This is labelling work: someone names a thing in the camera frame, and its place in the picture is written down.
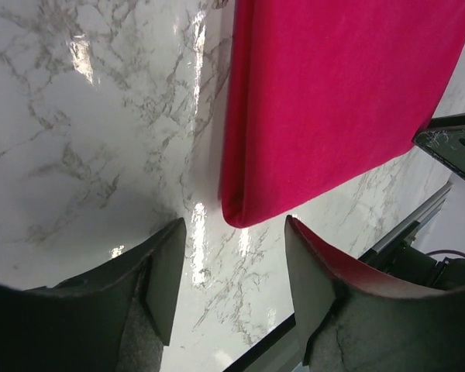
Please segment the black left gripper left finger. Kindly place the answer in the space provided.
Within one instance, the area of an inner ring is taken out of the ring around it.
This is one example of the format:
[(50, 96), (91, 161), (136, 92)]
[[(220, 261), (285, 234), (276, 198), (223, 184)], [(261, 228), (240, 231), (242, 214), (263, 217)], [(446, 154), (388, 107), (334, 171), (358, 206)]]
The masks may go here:
[(171, 341), (187, 229), (48, 288), (0, 284), (0, 371), (158, 371)]

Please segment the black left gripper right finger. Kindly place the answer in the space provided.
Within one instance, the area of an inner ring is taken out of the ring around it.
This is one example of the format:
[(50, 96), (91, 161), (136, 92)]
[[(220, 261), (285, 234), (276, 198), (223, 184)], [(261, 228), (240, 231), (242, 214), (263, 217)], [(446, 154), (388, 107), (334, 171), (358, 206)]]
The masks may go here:
[(312, 371), (465, 371), (465, 281), (391, 276), (287, 217), (285, 253), (301, 361)]

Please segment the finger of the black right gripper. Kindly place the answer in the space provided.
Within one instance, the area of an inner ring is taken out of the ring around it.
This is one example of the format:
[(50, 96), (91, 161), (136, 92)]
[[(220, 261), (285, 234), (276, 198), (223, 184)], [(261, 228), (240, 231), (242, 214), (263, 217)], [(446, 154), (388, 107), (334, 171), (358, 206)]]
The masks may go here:
[(465, 180), (465, 113), (432, 119), (413, 143)]

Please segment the red t shirt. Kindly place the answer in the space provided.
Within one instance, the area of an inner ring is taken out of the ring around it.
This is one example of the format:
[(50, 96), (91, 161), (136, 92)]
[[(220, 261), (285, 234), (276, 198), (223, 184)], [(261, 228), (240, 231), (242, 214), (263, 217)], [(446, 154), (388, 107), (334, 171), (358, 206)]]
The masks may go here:
[(219, 196), (246, 228), (410, 150), (465, 44), (465, 1), (238, 1)]

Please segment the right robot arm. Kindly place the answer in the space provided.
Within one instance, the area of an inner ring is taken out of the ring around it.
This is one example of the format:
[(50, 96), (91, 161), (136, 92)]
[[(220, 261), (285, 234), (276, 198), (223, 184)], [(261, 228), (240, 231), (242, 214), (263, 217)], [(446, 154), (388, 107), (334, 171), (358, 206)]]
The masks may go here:
[[(434, 118), (413, 143), (465, 181), (465, 113)], [(433, 196), (368, 250), (360, 259), (393, 277), (439, 290), (465, 284), (465, 253), (414, 248), (417, 234), (439, 214), (453, 184), (447, 182)]]

